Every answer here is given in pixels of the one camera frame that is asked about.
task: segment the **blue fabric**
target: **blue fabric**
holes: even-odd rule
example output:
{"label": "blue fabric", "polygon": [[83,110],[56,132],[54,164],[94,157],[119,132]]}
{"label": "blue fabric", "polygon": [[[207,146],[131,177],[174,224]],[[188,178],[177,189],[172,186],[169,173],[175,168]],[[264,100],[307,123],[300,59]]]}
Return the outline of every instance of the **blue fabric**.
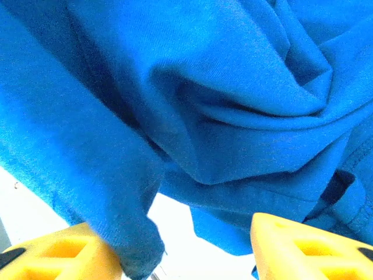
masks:
{"label": "blue fabric", "polygon": [[253,270],[252,270],[252,272],[251,272],[251,275],[252,275],[255,279],[258,279],[258,280],[259,280],[258,269],[256,268],[256,266],[253,268]]}
{"label": "blue fabric", "polygon": [[0,163],[132,279],[158,190],[231,254],[255,212],[373,244],[373,2],[0,3]]}

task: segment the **stitching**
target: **stitching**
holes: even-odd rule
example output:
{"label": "stitching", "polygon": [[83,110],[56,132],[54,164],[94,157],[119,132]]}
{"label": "stitching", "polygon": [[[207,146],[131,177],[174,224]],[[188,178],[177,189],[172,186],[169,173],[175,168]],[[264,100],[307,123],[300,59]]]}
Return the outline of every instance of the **stitching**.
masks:
{"label": "stitching", "polygon": [[368,196],[365,196],[365,204],[360,208],[356,216],[347,224],[355,233],[359,234],[366,226],[369,219],[373,217],[373,202]]}
{"label": "stitching", "polygon": [[373,149],[373,135],[365,140],[342,164],[342,168],[346,170],[355,170],[357,165],[365,158]]}

